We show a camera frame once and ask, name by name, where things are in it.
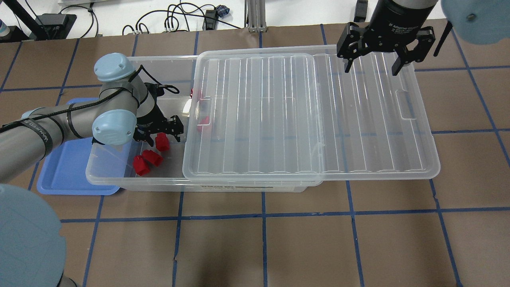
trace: table surface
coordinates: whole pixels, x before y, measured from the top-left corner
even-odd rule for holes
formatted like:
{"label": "table surface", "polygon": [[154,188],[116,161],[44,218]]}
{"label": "table surface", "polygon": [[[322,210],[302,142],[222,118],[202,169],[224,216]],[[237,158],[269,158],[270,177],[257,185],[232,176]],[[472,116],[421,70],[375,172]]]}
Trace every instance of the table surface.
{"label": "table surface", "polygon": [[[429,20],[436,31],[446,21]],[[336,43],[343,24],[0,44],[0,123],[98,95],[104,54]],[[83,286],[510,284],[510,40],[450,35],[415,65],[441,160],[433,180],[334,181],[299,194],[46,196]],[[11,184],[37,193],[42,164]]]}

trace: red plastic block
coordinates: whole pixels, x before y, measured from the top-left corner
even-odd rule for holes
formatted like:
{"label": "red plastic block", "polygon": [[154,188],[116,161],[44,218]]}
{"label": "red plastic block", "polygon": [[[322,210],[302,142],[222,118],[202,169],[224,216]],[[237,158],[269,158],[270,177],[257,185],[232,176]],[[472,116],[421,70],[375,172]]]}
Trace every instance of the red plastic block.
{"label": "red plastic block", "polygon": [[143,160],[141,155],[135,156],[133,167],[135,168],[136,174],[139,176],[146,175],[150,172],[149,165]]}
{"label": "red plastic block", "polygon": [[168,141],[165,133],[159,133],[156,136],[156,148],[160,152],[170,150],[170,142]]}
{"label": "red plastic block", "polygon": [[151,150],[144,150],[142,156],[146,161],[154,164],[155,166],[159,166],[163,161],[162,156]]}
{"label": "red plastic block", "polygon": [[210,126],[209,125],[209,116],[207,115],[205,118],[200,120],[200,122],[198,122],[198,125],[196,126],[196,130],[199,131],[199,132],[202,132],[204,127],[208,128],[209,126]]}

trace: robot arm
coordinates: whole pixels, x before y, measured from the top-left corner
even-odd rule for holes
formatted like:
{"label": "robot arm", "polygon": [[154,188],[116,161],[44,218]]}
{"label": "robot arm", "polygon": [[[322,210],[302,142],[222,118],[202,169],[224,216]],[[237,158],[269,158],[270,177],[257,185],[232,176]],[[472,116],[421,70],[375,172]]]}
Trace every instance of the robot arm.
{"label": "robot arm", "polygon": [[168,120],[156,104],[161,87],[143,83],[140,70],[124,55],[102,57],[94,71],[103,82],[98,101],[38,108],[0,129],[0,183],[68,140],[93,137],[101,144],[123,145],[134,138],[152,145],[150,134],[158,132],[180,140],[184,127],[179,118]]}
{"label": "robot arm", "polygon": [[[338,41],[337,56],[344,59],[345,72],[349,72],[354,59],[370,52],[396,52],[394,76],[405,65],[423,61],[436,37],[432,27],[422,26],[437,2],[378,0],[368,26],[361,28],[350,22]],[[441,41],[452,26],[463,39],[475,44],[495,43],[510,37],[508,0],[442,0],[442,8],[449,23]],[[408,45],[415,40],[417,45],[410,50]]]}

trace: light blue joint cover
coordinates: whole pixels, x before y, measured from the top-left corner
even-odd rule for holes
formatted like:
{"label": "light blue joint cover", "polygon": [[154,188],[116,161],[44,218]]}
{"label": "light blue joint cover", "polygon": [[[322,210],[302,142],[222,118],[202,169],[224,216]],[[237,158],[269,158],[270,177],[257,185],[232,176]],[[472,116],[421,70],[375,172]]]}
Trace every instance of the light blue joint cover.
{"label": "light blue joint cover", "polygon": [[4,22],[2,22],[2,20],[0,20],[0,36],[6,36],[9,34],[9,32],[11,32],[9,27]]}
{"label": "light blue joint cover", "polygon": [[121,53],[102,56],[94,65],[94,73],[101,82],[113,82],[129,76],[135,68]]}
{"label": "light blue joint cover", "polygon": [[510,37],[509,0],[442,0],[457,34],[473,44],[493,44]]}
{"label": "light blue joint cover", "polygon": [[135,114],[122,109],[110,110],[94,120],[92,134],[102,144],[119,146],[133,138],[135,127]]}
{"label": "light blue joint cover", "polygon": [[36,109],[33,109],[33,110],[30,110],[30,111],[26,111],[24,112],[22,115],[21,115],[21,118],[27,118],[29,117],[33,112],[35,112],[36,110],[38,109],[41,109],[41,108],[36,108]]}
{"label": "light blue joint cover", "polygon": [[61,227],[35,193],[0,184],[0,286],[57,286],[66,255]]}

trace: transparent lid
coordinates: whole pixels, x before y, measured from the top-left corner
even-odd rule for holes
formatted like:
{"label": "transparent lid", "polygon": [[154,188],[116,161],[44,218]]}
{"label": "transparent lid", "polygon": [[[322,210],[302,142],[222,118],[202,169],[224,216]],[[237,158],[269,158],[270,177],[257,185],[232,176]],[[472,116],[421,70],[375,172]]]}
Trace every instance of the transparent lid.
{"label": "transparent lid", "polygon": [[393,53],[343,72],[335,45],[197,60],[183,174],[207,182],[423,179],[439,172],[414,68]]}

